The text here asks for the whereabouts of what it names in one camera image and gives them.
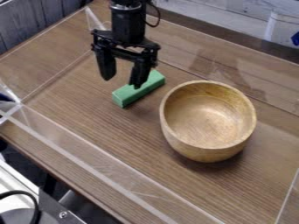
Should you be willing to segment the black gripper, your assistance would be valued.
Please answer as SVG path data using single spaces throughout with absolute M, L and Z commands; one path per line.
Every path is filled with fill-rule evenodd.
M 117 75 L 117 58 L 134 62 L 129 84 L 139 89 L 147 82 L 151 68 L 157 67 L 161 46 L 146 38 L 146 8 L 153 3 L 111 3 L 111 29 L 94 30 L 93 51 L 106 81 Z

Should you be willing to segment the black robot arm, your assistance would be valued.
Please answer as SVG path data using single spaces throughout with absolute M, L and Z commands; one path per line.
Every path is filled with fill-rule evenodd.
M 146 9 L 153 0 L 110 0 L 111 30 L 94 29 L 91 50 L 98 59 L 99 72 L 106 81 L 118 73 L 117 58 L 134 63 L 129 84 L 139 89 L 147 82 L 151 69 L 158 65 L 158 43 L 146 37 Z

